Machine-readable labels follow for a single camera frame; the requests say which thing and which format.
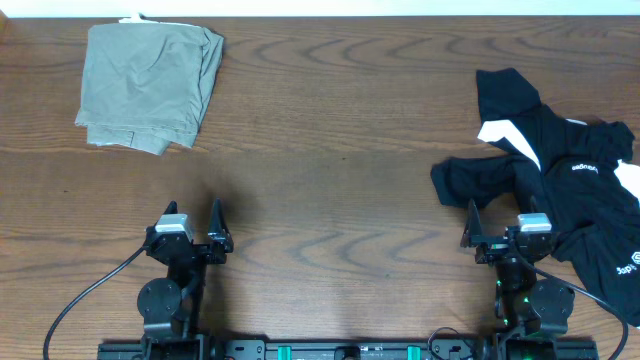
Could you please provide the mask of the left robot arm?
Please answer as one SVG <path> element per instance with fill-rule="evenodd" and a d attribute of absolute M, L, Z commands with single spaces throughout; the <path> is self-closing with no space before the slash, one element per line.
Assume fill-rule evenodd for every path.
<path fill-rule="evenodd" d="M 188 216 L 174 201 L 146 228 L 143 250 L 167 267 L 167 275 L 145 284 L 137 298 L 144 320 L 140 359 L 224 357 L 219 342 L 198 325 L 207 267 L 224 264 L 234 250 L 220 200 L 213 203 L 207 236 L 206 243 L 194 242 Z"/>

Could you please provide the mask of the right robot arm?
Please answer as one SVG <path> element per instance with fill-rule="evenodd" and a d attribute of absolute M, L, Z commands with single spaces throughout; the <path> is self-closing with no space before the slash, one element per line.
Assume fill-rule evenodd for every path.
<path fill-rule="evenodd" d="M 495 316 L 504 325 L 489 337 L 482 357 L 557 359 L 556 339 L 568 331 L 575 294 L 551 279 L 539 280 L 533 270 L 557 242 L 547 215 L 521 214 L 502 235 L 487 235 L 473 200 L 467 214 L 461 246 L 476 250 L 476 263 L 495 269 Z"/>

